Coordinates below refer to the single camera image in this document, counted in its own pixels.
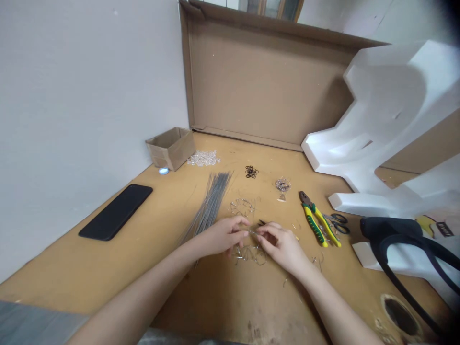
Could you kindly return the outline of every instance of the hand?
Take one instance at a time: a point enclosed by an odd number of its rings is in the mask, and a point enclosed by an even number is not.
[[[298,277],[305,265],[310,263],[291,230],[270,222],[259,227],[257,232],[260,233],[257,239],[263,249],[293,276]]]
[[[206,229],[194,238],[200,241],[202,256],[208,256],[226,252],[230,257],[233,246],[239,244],[243,247],[243,239],[248,237],[249,232],[240,231],[239,224],[250,226],[250,222],[243,216],[234,216],[224,218],[215,223],[212,227]]]

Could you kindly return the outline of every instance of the black bag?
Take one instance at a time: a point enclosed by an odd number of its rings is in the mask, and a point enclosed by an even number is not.
[[[460,288],[443,271],[436,258],[460,271],[460,259],[441,246],[439,243],[423,237],[420,225],[411,219],[368,217],[361,220],[361,231],[370,240],[370,246],[375,258],[379,262],[388,278],[397,287],[399,292],[420,315],[420,317],[438,335],[445,335],[442,329],[433,321],[428,313],[417,303],[412,295],[388,266],[387,249],[391,244],[411,244],[424,250],[431,264],[441,278],[460,296]]]

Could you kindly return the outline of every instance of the person's right hand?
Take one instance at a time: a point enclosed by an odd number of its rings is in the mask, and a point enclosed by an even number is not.
[[[291,230],[270,222],[259,227],[257,232],[263,249],[293,276],[298,277],[305,265],[311,264]]]

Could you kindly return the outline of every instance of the black scissors handle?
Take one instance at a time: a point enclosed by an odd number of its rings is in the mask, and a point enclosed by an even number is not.
[[[342,216],[339,213],[333,213],[333,214],[331,214],[331,217],[334,218],[335,220],[339,221],[342,224],[348,223],[348,219],[345,216]]]
[[[341,232],[342,234],[348,235],[350,233],[350,229],[343,225],[343,223],[337,223],[337,222],[332,222],[332,225],[334,225],[334,228],[337,229],[338,232]]]

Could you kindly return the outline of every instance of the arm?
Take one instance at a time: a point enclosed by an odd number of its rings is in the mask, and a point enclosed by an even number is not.
[[[184,243],[104,305],[68,344],[137,344],[196,260],[223,251],[230,255],[235,244],[242,246],[248,232],[239,231],[240,223],[249,226],[242,216],[222,219]]]
[[[306,288],[334,345],[383,344],[308,260],[292,231],[274,222],[258,231],[265,251]]]

